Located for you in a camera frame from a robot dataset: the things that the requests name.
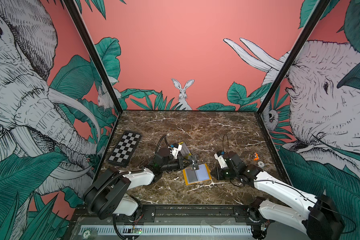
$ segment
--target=rabbit face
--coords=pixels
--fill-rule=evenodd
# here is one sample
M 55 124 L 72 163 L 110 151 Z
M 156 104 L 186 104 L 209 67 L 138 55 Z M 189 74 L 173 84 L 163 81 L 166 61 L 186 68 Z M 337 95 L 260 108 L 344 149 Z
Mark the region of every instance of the rabbit face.
M 176 79 L 172 79 L 173 84 L 175 85 L 175 88 L 180 90 L 180 94 L 179 94 L 179 99 L 186 99 L 187 98 L 187 94 L 186 94 L 186 90 L 187 88 L 189 88 L 194 82 L 195 80 L 191 79 L 189 81 L 187 81 L 187 83 L 185 84 L 184 88 L 181 87 L 181 84 L 179 83 L 178 80 Z

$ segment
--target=white tusk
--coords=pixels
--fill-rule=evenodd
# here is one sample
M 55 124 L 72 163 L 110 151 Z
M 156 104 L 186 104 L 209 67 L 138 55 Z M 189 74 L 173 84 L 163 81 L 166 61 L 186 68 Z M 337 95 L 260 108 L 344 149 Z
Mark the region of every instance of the white tusk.
M 98 135 L 96 142 L 99 142 L 99 137 L 101 135 L 99 123 L 97 122 L 93 113 L 88 108 L 86 108 L 83 104 L 79 103 L 77 100 L 75 100 L 71 97 L 68 97 L 65 94 L 62 94 L 53 88 L 49 88 L 49 90 L 48 90 L 48 99 L 52 103 L 62 103 L 62 104 L 65 104 L 69 107 L 75 108 L 75 109 L 81 111 L 82 113 L 84 113 L 95 124 L 96 130 L 97 130 L 97 135 Z
M 254 44 L 253 42 L 246 40 L 244 38 L 240 38 L 240 41 L 242 43 L 244 43 L 247 46 L 247 48 L 249 48 L 249 50 L 251 52 L 253 52 L 253 54 L 256 57 L 258 57 L 261 61 L 263 61 L 267 65 L 271 66 L 272 68 L 279 71 L 281 69 L 281 67 L 283 66 L 284 63 L 282 61 L 274 59 L 273 57 L 271 57 L 268 53 L 266 53 L 263 49 L 261 49 L 258 45 Z
M 267 64 L 263 63 L 262 61 L 258 60 L 257 58 L 251 56 L 249 53 L 247 53 L 242 47 L 240 47 L 237 43 L 234 41 L 225 38 L 224 41 L 235 50 L 235 52 L 240 56 L 242 60 L 244 60 L 247 64 L 250 66 L 257 68 L 263 72 L 268 72 L 271 67 Z
M 51 172 L 50 176 L 59 180 L 72 180 L 87 174 L 90 169 L 91 166 L 81 171 L 72 171 L 58 166 L 55 170 Z
M 44 154 L 43 151 L 41 151 L 41 149 L 37 146 L 36 142 L 33 140 L 33 137 L 27 127 L 16 127 L 11 130 L 11 134 L 14 140 L 19 144 L 19 146 L 25 151 L 28 156 L 37 157 Z

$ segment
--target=elephant ear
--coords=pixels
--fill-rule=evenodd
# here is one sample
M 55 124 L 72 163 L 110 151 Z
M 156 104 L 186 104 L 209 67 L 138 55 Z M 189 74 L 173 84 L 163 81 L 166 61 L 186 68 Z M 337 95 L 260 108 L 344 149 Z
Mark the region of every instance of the elephant ear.
M 51 17 L 39 0 L 0 1 L 0 17 L 10 27 L 34 70 L 47 79 L 57 46 Z

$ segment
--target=robotic arm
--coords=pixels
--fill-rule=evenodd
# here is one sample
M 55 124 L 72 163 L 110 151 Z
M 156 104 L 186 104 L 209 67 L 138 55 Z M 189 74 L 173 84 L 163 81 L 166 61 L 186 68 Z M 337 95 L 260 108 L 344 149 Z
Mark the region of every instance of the robotic arm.
M 125 195 L 126 191 L 156 182 L 164 171 L 180 170 L 189 165 L 193 170 L 197 170 L 195 156 L 182 148 L 182 144 L 160 148 L 143 169 L 125 172 L 119 172 L 114 167 L 107 169 L 83 195 L 84 201 L 89 205 L 89 211 L 96 213 L 100 219 L 112 214 L 125 214 L 131 222 L 139 219 L 142 215 L 141 204 L 137 199 Z M 274 178 L 260 167 L 252 164 L 247 166 L 235 152 L 219 151 L 215 158 L 220 166 L 211 175 L 216 179 L 237 179 L 290 206 L 257 197 L 246 212 L 247 217 L 253 222 L 264 222 L 264 219 L 278 221 L 302 231 L 312 240 L 336 240 L 340 237 L 344 222 L 329 197 L 308 194 Z M 264 224 L 253 225 L 253 237 L 263 239 L 266 236 L 266 228 Z

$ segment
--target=rabbit drawing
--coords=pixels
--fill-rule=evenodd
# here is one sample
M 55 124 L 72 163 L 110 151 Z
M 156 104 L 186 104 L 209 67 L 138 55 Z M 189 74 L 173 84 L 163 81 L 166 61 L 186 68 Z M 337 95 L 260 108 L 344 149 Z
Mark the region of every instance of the rabbit drawing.
M 179 101 L 178 102 L 179 102 L 179 105 L 181 105 L 181 107 L 180 107 L 179 110 L 192 110 L 192 108 L 187 103 L 187 100 L 186 100 L 187 99 L 187 94 L 186 94 L 185 91 L 187 90 L 187 88 L 189 88 L 193 84 L 194 81 L 195 80 L 193 80 L 193 79 L 189 80 L 185 84 L 184 88 L 182 88 L 179 81 L 172 78 L 172 82 L 175 85 L 175 88 L 180 90 Z

